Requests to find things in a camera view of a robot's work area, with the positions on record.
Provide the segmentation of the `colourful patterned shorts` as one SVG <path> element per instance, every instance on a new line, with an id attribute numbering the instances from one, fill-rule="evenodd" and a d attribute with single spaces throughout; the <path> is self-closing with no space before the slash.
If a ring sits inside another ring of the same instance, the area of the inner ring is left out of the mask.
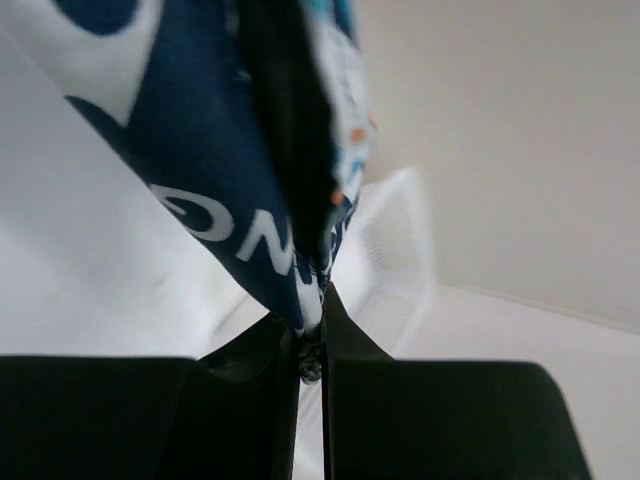
<path id="1" fill-rule="evenodd" d="M 301 338 L 319 380 L 331 270 L 374 125 L 347 1 L 166 1 L 129 112 L 70 104 L 231 276 Z"/>

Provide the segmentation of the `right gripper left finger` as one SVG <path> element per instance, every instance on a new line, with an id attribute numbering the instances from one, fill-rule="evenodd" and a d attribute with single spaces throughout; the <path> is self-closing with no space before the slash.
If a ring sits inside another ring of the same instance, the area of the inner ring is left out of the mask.
<path id="1" fill-rule="evenodd" d="M 5 479 L 288 479 L 294 333 L 265 317 L 201 358 L 5 356 Z"/>

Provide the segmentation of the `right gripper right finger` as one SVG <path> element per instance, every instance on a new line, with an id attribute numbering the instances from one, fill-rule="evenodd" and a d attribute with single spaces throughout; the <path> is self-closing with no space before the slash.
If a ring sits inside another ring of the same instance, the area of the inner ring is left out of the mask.
<path id="1" fill-rule="evenodd" d="M 329 288 L 321 324 L 328 479 L 588 479 L 562 391 L 520 361 L 400 360 Z"/>

